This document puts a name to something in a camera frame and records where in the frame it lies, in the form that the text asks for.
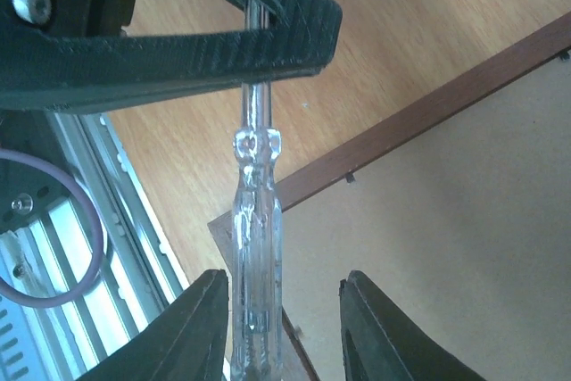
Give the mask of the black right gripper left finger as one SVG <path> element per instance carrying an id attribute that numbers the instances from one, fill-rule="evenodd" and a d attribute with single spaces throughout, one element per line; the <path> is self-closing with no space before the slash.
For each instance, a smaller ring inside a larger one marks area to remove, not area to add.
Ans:
<path id="1" fill-rule="evenodd" d="M 208 269 L 139 335 L 82 380 L 223 378 L 228 330 L 228 275 Z"/>

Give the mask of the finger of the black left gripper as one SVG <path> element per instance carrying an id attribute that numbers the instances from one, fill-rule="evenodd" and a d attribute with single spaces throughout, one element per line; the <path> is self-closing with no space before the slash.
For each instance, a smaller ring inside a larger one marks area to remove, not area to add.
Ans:
<path id="1" fill-rule="evenodd" d="M 226 0 L 244 8 L 251 0 Z M 108 112 L 230 89 L 246 80 L 318 74 L 333 59 L 343 12 L 335 0 L 255 0 L 267 29 L 145 37 L 1 40 L 1 106 Z"/>

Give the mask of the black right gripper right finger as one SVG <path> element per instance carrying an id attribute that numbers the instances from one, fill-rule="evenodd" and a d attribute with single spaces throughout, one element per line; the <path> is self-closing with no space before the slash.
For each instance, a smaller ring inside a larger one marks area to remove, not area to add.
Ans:
<path id="1" fill-rule="evenodd" d="M 340 282 L 347 380 L 481 380 L 428 336 L 364 272 Z"/>

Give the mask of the clear handle screwdriver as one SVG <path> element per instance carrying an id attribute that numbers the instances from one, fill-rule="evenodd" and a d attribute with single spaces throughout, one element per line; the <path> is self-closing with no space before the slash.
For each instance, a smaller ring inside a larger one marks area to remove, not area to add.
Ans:
<path id="1" fill-rule="evenodd" d="M 282 207 L 274 172 L 282 138 L 272 124 L 271 84 L 242 85 L 233 143 L 238 185 L 232 209 L 233 380 L 282 377 Z"/>

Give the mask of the brown wooden picture frame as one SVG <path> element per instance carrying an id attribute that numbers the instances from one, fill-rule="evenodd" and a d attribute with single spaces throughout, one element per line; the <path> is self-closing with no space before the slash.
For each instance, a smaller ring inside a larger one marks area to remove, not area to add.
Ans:
<path id="1" fill-rule="evenodd" d="M 340 181 L 352 181 L 358 170 L 556 59 L 570 64 L 568 15 L 536 30 L 283 179 L 279 192 L 285 212 Z M 284 379 L 323 380 L 286 309 L 284 329 Z"/>

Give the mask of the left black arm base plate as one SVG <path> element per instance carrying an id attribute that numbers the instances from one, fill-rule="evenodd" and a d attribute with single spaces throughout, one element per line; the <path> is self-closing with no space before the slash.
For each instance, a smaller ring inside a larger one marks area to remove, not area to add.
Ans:
<path id="1" fill-rule="evenodd" d="M 42 112 L 1 111 L 1 147 L 50 162 L 70 174 L 62 147 Z M 51 175 L 19 162 L 1 161 L 1 231 L 26 227 L 70 196 Z"/>

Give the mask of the aluminium rail base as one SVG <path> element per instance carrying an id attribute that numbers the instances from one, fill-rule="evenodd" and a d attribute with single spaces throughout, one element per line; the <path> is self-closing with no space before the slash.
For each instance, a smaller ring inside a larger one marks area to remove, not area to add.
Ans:
<path id="1" fill-rule="evenodd" d="M 186 288 L 122 143 L 105 114 L 45 113 L 70 175 L 103 230 L 103 261 L 77 300 L 51 309 L 13 302 L 27 325 L 30 380 L 74 380 L 116 352 Z M 91 260 L 89 219 L 72 193 L 29 225 L 1 231 L 1 277 L 36 297 L 68 291 Z"/>

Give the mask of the brown frame backing board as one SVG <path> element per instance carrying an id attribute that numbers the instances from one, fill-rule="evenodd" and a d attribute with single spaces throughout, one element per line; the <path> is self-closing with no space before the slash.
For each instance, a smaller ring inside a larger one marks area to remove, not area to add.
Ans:
<path id="1" fill-rule="evenodd" d="M 544 64 L 285 212 L 285 310 L 344 377 L 338 290 L 368 275 L 489 380 L 570 377 L 570 64 Z"/>

